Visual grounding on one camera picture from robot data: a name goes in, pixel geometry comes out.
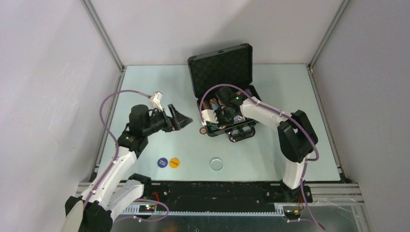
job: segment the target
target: yellow sticker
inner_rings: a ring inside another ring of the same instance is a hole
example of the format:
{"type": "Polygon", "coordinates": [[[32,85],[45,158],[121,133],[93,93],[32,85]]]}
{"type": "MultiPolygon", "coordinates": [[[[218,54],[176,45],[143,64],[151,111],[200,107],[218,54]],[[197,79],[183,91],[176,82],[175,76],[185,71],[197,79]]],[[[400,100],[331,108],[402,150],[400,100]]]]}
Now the yellow sticker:
{"type": "Polygon", "coordinates": [[[177,167],[179,166],[179,159],[178,159],[178,158],[172,158],[172,159],[169,161],[169,166],[170,166],[171,168],[177,168],[177,167]]]}

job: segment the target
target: orange ring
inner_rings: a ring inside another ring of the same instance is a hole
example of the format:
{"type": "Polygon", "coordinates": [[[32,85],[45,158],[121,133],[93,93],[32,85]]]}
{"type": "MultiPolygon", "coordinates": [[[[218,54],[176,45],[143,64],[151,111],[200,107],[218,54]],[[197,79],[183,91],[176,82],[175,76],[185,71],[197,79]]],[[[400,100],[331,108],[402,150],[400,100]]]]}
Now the orange ring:
{"type": "Polygon", "coordinates": [[[201,128],[199,128],[199,133],[200,133],[200,134],[206,134],[206,128],[205,128],[205,127],[201,127],[201,128]]]}

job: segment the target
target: round sticker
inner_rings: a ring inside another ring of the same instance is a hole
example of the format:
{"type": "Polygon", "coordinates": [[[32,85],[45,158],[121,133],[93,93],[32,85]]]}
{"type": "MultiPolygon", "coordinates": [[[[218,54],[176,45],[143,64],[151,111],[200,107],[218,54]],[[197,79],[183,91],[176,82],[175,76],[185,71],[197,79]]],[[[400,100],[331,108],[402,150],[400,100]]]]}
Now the round sticker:
{"type": "Polygon", "coordinates": [[[168,165],[168,160],[166,158],[161,158],[158,160],[158,167],[165,168],[168,165]]]}
{"type": "Polygon", "coordinates": [[[206,128],[205,127],[199,128],[199,133],[206,134],[206,128]]]}
{"type": "Polygon", "coordinates": [[[169,166],[170,166],[171,168],[177,168],[177,167],[179,166],[179,159],[178,159],[178,158],[172,158],[172,159],[169,161],[169,166]]]}

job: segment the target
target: light gray table surface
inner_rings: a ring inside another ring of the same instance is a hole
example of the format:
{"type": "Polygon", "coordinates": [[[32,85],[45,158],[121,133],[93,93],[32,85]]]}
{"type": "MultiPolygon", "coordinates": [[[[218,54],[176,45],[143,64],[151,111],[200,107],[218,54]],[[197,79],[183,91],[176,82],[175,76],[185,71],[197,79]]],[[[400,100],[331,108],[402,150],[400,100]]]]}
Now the light gray table surface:
{"type": "MultiPolygon", "coordinates": [[[[308,181],[340,180],[334,156],[324,128],[313,88],[303,64],[253,65],[253,82],[263,102],[276,108],[306,112],[318,136],[320,159],[311,162],[306,172],[308,181]]],[[[196,98],[193,94],[187,65],[128,66],[121,89],[139,90],[147,94],[159,90],[163,93],[162,106],[172,103],[194,122],[181,131],[160,131],[148,138],[148,146],[140,158],[125,173],[133,173],[153,180],[176,181],[279,181],[282,179],[286,158],[282,155],[277,131],[261,123],[256,125],[253,138],[237,143],[227,135],[208,137],[201,135],[196,98]],[[178,158],[180,166],[160,168],[158,159],[178,158]],[[223,168],[210,167],[213,158],[223,161],[223,168]]],[[[111,131],[118,137],[128,123],[131,108],[146,104],[146,98],[135,93],[120,94],[114,112],[111,131]]],[[[109,137],[105,144],[100,166],[105,166],[114,153],[114,142],[109,137]]]]}

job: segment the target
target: white wall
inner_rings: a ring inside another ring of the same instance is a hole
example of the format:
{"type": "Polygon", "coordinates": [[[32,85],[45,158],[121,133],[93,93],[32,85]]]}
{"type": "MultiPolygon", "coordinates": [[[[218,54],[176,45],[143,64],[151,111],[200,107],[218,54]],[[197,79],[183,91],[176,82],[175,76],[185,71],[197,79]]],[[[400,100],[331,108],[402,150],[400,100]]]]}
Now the white wall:
{"type": "Polygon", "coordinates": [[[240,43],[254,63],[309,63],[342,0],[95,0],[121,60],[186,64],[240,43]]]}
{"type": "Polygon", "coordinates": [[[314,67],[348,177],[378,232],[409,231],[410,1],[351,1],[314,67]]]}
{"type": "Polygon", "coordinates": [[[115,63],[78,0],[0,3],[1,231],[60,231],[115,63]]]}

